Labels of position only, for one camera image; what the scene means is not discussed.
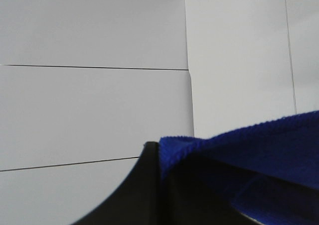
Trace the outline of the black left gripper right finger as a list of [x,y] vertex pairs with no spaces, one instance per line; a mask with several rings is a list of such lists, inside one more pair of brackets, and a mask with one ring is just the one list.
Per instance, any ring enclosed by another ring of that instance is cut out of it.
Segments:
[[160,160],[160,223],[162,225],[260,225],[234,205],[253,170],[200,155]]

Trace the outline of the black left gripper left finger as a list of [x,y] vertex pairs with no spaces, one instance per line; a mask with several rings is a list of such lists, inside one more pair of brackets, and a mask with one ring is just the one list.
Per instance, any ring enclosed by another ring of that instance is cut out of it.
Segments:
[[120,186],[75,225],[158,225],[158,142],[146,142]]

